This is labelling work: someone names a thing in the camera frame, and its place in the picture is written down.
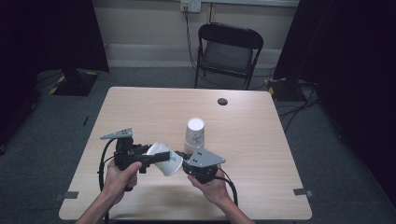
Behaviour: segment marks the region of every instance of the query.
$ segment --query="person's left hand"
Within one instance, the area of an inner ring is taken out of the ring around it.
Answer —
[[[121,171],[112,160],[107,166],[102,194],[107,195],[113,205],[119,203],[125,193],[125,187],[132,188],[137,184],[137,171],[140,167],[142,167],[142,163],[138,161]]]

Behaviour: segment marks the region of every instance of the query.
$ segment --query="gray floor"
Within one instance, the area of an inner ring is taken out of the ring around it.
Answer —
[[[270,70],[257,69],[255,75],[267,76]],[[35,111],[0,157],[0,223],[69,223],[59,219],[62,202],[55,198],[68,190],[107,90],[112,86],[192,88],[193,76],[189,67],[111,68],[109,74],[100,74],[87,97],[50,95],[53,84],[46,84],[56,76],[39,82],[37,87],[44,87]],[[214,74],[207,79],[210,82],[200,79],[201,88],[219,88],[213,83],[221,83],[243,89],[240,79]],[[251,89],[266,91],[263,81],[264,77],[255,77]],[[279,114],[301,104],[276,102]],[[284,127],[290,118],[282,117]],[[286,136],[304,187],[315,194],[308,199],[312,218],[298,223],[396,223],[395,209],[365,164],[339,140],[320,104],[300,111]]]

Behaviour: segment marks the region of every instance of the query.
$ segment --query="wall outlet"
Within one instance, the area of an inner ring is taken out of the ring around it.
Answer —
[[[199,1],[180,1],[180,11],[201,12],[201,2]]]

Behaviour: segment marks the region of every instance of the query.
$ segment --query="forearm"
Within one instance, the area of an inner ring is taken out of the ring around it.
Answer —
[[[254,224],[254,221],[247,217],[231,199],[216,203],[216,206],[221,209],[232,224]]]
[[[100,223],[113,202],[104,194],[99,194],[76,223]]]

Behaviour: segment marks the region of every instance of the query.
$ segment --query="hand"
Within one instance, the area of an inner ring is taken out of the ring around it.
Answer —
[[[224,173],[218,169],[216,176],[224,178]],[[219,179],[213,179],[210,182],[205,184],[201,184],[194,176],[189,175],[188,179],[192,183],[193,186],[200,189],[201,192],[205,195],[205,197],[212,203],[219,205],[220,203],[224,203],[225,201],[231,200],[230,195],[228,194],[225,181]]]
[[[132,188],[137,184],[137,171],[142,167],[140,161],[132,163],[124,171],[121,171],[114,160],[107,166],[107,174],[102,194],[109,196],[111,202],[119,203],[125,193],[125,187]]]

